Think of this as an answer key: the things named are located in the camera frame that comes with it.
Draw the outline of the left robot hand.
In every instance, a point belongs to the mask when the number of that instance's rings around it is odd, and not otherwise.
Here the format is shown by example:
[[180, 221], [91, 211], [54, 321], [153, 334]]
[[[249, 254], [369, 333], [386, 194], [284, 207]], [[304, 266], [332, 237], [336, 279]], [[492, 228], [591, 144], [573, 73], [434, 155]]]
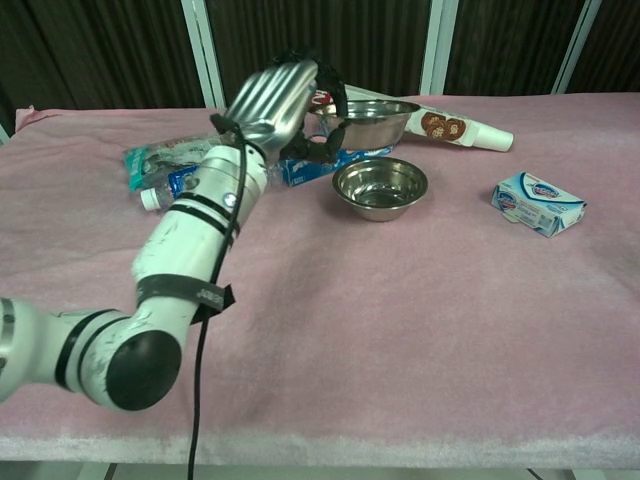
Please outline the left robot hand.
[[[330, 94], [340, 123], [322, 143], [304, 134], [304, 120], [317, 90]], [[329, 63], [307, 49], [276, 56], [251, 75], [231, 106], [210, 121], [221, 135], [258, 148], [269, 162], [283, 159], [331, 163], [344, 141], [348, 105], [345, 84]]]

